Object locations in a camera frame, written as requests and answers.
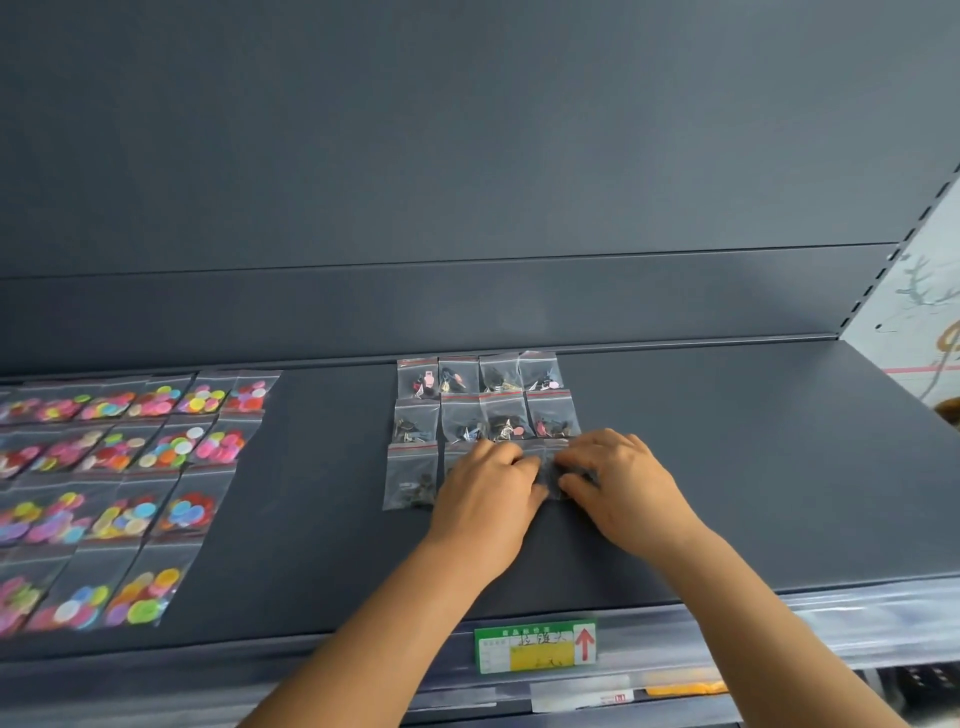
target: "gray back panel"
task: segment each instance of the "gray back panel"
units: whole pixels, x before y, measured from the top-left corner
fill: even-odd
[[[0,280],[0,374],[831,333],[893,250]]]
[[[0,8],[0,276],[903,239],[953,0]]]
[[[562,357],[584,428],[644,438],[777,590],[960,573],[956,432],[839,342]],[[158,629],[0,642],[0,659],[335,629],[426,532],[383,513],[395,368],[287,372]],[[548,502],[469,619],[675,599]]]

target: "right hand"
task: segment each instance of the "right hand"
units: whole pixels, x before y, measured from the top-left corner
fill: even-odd
[[[706,528],[636,435],[594,430],[558,452],[556,461],[596,473],[599,487],[574,473],[563,475],[560,487],[610,541],[655,566]]]

